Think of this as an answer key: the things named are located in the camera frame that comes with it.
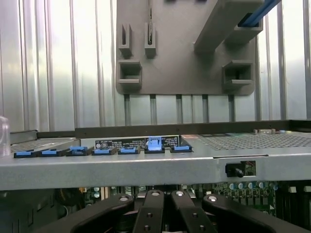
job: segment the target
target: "clear plastic cup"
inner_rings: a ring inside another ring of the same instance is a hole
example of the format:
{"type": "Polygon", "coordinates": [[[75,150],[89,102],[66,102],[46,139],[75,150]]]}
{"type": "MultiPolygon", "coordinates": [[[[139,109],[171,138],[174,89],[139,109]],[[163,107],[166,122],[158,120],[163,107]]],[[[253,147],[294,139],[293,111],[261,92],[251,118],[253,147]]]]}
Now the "clear plastic cup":
{"type": "Polygon", "coordinates": [[[0,116],[0,158],[11,155],[9,119],[0,116]]]}

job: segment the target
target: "corrugated metal wall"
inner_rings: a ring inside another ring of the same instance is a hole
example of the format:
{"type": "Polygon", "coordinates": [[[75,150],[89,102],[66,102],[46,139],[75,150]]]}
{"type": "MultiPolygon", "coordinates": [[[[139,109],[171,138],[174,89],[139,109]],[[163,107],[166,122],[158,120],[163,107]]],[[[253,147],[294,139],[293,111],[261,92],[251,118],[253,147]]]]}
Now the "corrugated metal wall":
{"type": "Polygon", "coordinates": [[[0,114],[12,131],[311,116],[308,0],[264,19],[247,97],[118,94],[115,30],[115,0],[1,0],[0,114]]]}

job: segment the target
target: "black switch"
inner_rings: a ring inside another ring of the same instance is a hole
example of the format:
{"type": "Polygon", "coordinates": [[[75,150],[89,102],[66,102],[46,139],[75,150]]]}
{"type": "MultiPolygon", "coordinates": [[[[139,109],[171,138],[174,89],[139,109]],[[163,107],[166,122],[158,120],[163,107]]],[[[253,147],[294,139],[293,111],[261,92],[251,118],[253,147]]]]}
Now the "black switch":
{"type": "Polygon", "coordinates": [[[242,178],[245,174],[245,163],[226,164],[225,172],[227,174],[227,177],[242,178]]]}

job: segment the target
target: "black knob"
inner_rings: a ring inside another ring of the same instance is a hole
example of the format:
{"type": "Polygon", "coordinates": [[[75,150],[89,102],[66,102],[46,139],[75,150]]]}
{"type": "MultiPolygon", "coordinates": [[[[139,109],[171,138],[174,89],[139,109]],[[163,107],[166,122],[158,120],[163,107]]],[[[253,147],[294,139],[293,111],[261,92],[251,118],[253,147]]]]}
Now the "black knob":
{"type": "Polygon", "coordinates": [[[237,177],[240,177],[240,178],[242,178],[244,176],[244,172],[238,168],[234,169],[234,173],[237,177]]]}

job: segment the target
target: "metal sheet panel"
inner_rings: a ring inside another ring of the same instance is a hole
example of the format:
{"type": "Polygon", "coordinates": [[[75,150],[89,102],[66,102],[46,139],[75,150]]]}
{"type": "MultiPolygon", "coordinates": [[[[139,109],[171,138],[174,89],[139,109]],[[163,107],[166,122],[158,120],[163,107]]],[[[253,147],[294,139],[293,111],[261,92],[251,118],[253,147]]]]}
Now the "metal sheet panel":
{"type": "Polygon", "coordinates": [[[276,120],[311,112],[308,0],[283,0],[264,19],[257,38],[260,85],[245,97],[117,93],[116,1],[1,1],[0,114],[13,131],[276,120]]]}

